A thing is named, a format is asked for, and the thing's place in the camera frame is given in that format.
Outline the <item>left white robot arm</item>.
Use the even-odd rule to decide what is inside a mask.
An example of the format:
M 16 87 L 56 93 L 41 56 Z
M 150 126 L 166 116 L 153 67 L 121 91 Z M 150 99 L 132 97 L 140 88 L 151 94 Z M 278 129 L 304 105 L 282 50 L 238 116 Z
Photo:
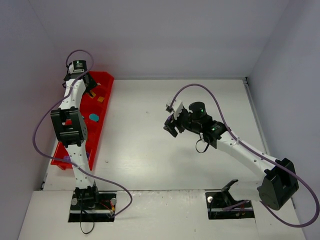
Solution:
M 90 167 L 86 152 L 88 128 L 80 112 L 80 104 L 90 78 L 85 60 L 74 60 L 67 65 L 65 93 L 56 110 L 50 112 L 57 140 L 67 151 L 75 177 L 74 194 L 79 207 L 92 210 L 96 206 L 98 189 L 88 176 Z

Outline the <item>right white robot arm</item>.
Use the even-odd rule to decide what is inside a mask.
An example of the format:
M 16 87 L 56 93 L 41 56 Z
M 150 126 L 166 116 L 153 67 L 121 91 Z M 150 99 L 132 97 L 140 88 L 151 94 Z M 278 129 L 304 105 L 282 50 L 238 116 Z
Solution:
M 282 206 L 299 189 L 294 164 L 287 158 L 279 160 L 256 148 L 245 147 L 237 136 L 232 136 L 224 123 L 214 120 L 206 112 L 203 102 L 197 101 L 183 106 L 182 101 L 170 99 L 166 103 L 170 116 L 164 123 L 164 130 L 173 137 L 184 131 L 199 136 L 200 141 L 233 157 L 251 170 L 259 179 L 253 188 L 253 195 L 272 210 Z

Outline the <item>purple yellow striped lego stack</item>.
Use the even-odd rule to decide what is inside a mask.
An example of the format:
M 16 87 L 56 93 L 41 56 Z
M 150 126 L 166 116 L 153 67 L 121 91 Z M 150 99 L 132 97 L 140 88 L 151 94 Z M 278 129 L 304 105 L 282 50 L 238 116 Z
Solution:
M 174 118 L 171 118 L 171 119 L 169 120 L 169 123 L 170 123 L 171 125 L 175 125 L 175 124 L 176 124 L 176 120 L 175 120 Z

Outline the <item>small orange lego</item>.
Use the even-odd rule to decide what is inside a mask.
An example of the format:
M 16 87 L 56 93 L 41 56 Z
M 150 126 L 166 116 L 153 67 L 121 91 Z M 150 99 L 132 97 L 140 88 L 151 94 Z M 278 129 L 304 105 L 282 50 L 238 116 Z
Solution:
M 99 96 L 98 99 L 97 99 L 97 101 L 98 101 L 99 103 L 103 103 L 104 100 L 105 100 L 105 98 L 102 97 L 102 96 Z

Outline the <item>yellow black striped lego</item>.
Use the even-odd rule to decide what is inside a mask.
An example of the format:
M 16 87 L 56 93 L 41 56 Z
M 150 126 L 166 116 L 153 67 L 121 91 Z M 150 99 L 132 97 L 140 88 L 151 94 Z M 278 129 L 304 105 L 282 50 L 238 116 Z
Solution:
M 96 97 L 96 94 L 93 91 L 90 91 L 88 95 L 91 99 L 94 99 Z

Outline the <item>teal oval lego piece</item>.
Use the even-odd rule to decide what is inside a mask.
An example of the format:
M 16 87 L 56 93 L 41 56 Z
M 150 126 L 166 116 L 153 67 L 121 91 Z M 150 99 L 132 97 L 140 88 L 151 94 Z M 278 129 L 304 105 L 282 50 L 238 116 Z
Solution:
M 98 122 L 100 120 L 100 117 L 95 113 L 91 113 L 88 117 L 91 121 L 94 121 L 94 122 Z

